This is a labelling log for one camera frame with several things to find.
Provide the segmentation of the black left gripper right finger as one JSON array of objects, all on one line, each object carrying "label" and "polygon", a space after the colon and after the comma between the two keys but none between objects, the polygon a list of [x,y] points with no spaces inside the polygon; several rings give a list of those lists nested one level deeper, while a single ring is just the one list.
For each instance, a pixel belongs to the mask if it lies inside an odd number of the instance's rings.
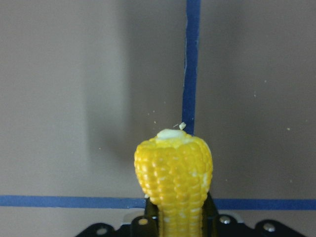
[{"label": "black left gripper right finger", "polygon": [[202,207],[202,236],[216,237],[216,218],[218,210],[210,193],[207,193],[207,198]]}]

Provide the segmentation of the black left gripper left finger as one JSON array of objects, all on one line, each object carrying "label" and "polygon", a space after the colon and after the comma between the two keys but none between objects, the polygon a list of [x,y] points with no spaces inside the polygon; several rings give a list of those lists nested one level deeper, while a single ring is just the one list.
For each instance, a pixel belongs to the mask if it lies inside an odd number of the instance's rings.
[{"label": "black left gripper left finger", "polygon": [[146,199],[145,216],[149,220],[149,231],[151,237],[159,236],[158,228],[158,207],[149,198]]}]

